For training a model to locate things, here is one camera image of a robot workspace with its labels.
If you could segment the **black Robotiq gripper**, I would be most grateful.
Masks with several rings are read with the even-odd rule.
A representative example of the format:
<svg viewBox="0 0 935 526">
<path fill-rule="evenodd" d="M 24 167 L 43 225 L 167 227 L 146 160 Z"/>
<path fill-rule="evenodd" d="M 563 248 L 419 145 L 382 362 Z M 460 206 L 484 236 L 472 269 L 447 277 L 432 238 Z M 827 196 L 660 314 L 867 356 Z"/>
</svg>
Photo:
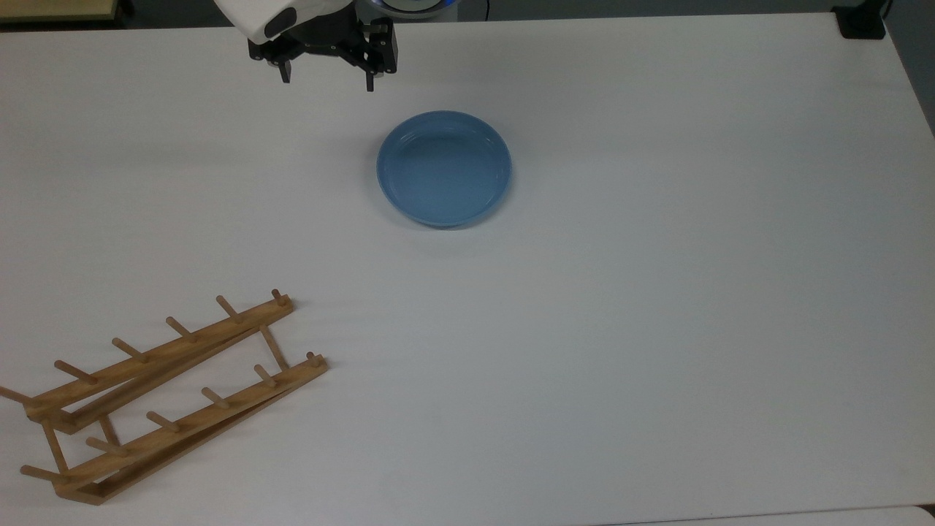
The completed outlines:
<svg viewBox="0 0 935 526">
<path fill-rule="evenodd" d="M 365 71 L 367 92 L 374 81 L 398 70 L 398 46 L 394 21 L 384 17 L 364 23 L 355 9 L 340 9 L 300 23 L 296 9 L 285 9 L 263 28 L 266 43 L 248 40 L 248 57 L 266 62 L 291 82 L 291 60 L 311 56 L 338 57 Z"/>
</svg>

